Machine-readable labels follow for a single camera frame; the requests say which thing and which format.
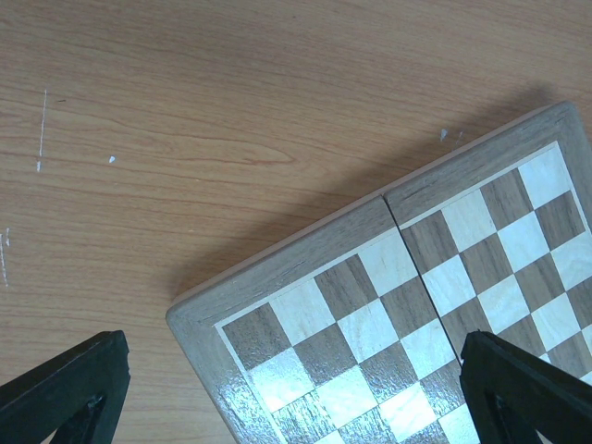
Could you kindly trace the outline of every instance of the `chessboard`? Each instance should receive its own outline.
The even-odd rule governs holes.
[[[478,444],[491,331],[592,384],[592,152],[538,110],[181,295],[173,333],[239,442]]]

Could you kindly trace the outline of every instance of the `scratch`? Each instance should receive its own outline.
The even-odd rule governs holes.
[[[41,138],[39,139],[39,160],[37,161],[37,172],[41,171],[41,158],[43,157],[43,133],[45,132],[45,108],[47,107],[47,88],[43,98],[43,118],[41,119]]]
[[[0,262],[2,263],[2,278],[4,278],[4,285],[8,287],[8,277],[6,276],[6,259],[4,257],[4,235],[0,234]]]
[[[456,147],[459,145],[459,143],[461,142],[461,139],[463,138],[463,134],[464,134],[464,132],[463,132],[463,131],[461,131],[461,132],[459,133],[459,138],[456,140],[456,143],[454,143],[454,147],[455,147],[455,148],[456,148]]]

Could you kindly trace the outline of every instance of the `chessboard border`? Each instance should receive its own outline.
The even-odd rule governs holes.
[[[582,199],[588,216],[592,182],[586,185],[585,173],[592,158],[578,166],[578,155],[589,145],[575,107],[560,103],[514,120],[179,295],[166,321],[234,438],[281,442],[218,334],[217,322],[397,227],[395,221],[402,224],[420,215],[460,192],[459,187],[475,185],[479,177],[495,174],[554,141],[560,144],[576,191],[589,196]],[[509,145],[515,148],[503,148]],[[467,177],[459,175],[463,171]],[[442,190],[444,186],[450,191]]]
[[[561,102],[535,116],[525,117],[520,125],[491,133],[462,153],[445,159],[438,167],[423,171],[388,191],[385,198],[397,226],[411,225],[434,207],[553,142],[561,148],[589,219],[592,180],[586,180],[586,175],[592,171],[592,152],[575,105]]]

